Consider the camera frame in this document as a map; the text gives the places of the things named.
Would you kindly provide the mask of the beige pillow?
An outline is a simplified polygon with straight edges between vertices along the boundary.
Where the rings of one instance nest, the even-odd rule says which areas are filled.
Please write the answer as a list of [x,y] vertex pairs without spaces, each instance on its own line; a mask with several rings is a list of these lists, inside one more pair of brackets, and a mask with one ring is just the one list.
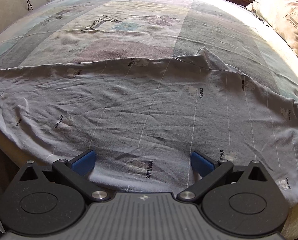
[[247,8],[265,19],[298,57],[298,0],[254,0]]

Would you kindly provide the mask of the grey pyjama trousers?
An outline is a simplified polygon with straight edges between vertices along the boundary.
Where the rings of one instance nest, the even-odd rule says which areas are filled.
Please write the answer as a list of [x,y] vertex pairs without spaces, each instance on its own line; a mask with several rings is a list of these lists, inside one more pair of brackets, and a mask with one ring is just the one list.
[[90,180],[122,191],[184,190],[194,182],[193,151],[236,165],[258,160],[298,202],[298,102],[206,48],[1,69],[0,132],[45,163],[94,150]]

